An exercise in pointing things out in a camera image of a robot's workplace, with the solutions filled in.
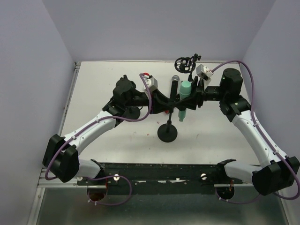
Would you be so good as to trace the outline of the black round-base stand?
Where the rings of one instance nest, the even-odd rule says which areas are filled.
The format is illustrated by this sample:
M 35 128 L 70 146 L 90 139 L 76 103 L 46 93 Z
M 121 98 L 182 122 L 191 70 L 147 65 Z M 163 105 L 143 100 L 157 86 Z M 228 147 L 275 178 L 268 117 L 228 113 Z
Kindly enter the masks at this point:
M 169 117 L 168 120 L 165 124 L 161 125 L 158 130 L 157 130 L 157 136 L 158 138 L 165 142 L 165 143 L 171 143 L 173 142 L 178 135 L 178 131 L 176 129 L 176 127 L 172 124 L 172 114 L 174 111 L 174 102 L 171 101 L 169 103 L 170 105 L 170 109 L 169 111 Z
M 137 120 L 140 117 L 140 109 L 138 107 L 129 107 L 123 114 L 123 117 L 129 121 Z

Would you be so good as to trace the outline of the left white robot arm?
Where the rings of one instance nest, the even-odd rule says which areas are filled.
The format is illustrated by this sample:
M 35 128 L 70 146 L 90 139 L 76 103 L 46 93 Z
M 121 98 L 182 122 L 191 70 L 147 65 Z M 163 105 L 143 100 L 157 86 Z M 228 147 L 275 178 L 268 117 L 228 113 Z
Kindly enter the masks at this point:
M 120 123 L 140 122 L 154 113 L 154 92 L 158 90 L 158 82 L 147 73 L 141 73 L 139 77 L 144 84 L 143 92 L 124 75 L 117 81 L 110 101 L 92 120 L 67 135 L 50 138 L 42 161 L 46 167 L 46 180 L 59 179 L 66 183 L 74 177 L 94 179 L 99 175 L 100 163 L 79 158 L 83 150 Z

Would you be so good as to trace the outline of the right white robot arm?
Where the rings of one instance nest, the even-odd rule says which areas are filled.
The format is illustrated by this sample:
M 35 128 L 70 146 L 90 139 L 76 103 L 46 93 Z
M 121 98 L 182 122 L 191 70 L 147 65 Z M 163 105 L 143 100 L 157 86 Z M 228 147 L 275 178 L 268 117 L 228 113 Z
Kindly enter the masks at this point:
M 259 162 L 255 166 L 227 160 L 222 166 L 226 176 L 253 184 L 261 195 L 275 193 L 293 183 L 299 184 L 299 160 L 289 157 L 275 144 L 257 119 L 252 104 L 240 95 L 243 84 L 240 72 L 227 68 L 218 86 L 208 86 L 213 72 L 203 65 L 196 70 L 194 80 L 180 83 L 176 103 L 180 121 L 185 118 L 184 110 L 194 110 L 204 101 L 218 101 L 223 115 L 243 134 Z

